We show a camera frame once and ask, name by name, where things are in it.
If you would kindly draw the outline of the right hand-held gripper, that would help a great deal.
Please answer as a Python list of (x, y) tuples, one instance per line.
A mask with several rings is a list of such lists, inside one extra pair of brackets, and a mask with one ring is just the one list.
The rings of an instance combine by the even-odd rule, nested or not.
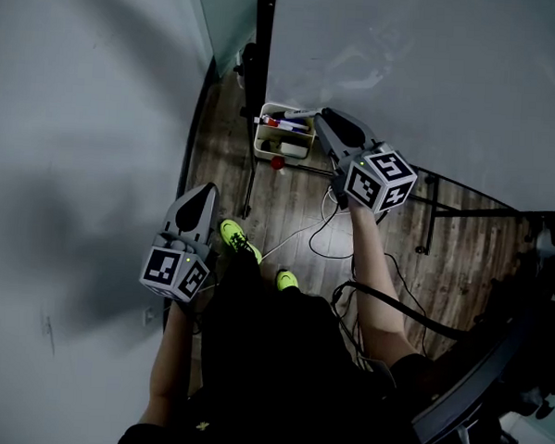
[(335, 163), (331, 188), (341, 209), (354, 200), (376, 214), (405, 203), (417, 174), (369, 126), (333, 108), (323, 108), (313, 125), (323, 153)]

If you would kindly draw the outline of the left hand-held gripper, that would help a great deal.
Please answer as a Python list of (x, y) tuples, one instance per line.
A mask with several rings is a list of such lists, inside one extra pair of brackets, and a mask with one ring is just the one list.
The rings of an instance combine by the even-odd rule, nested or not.
[(156, 295), (191, 303), (210, 270), (209, 239), (218, 220), (220, 193), (214, 183), (185, 192), (168, 209), (139, 275)]

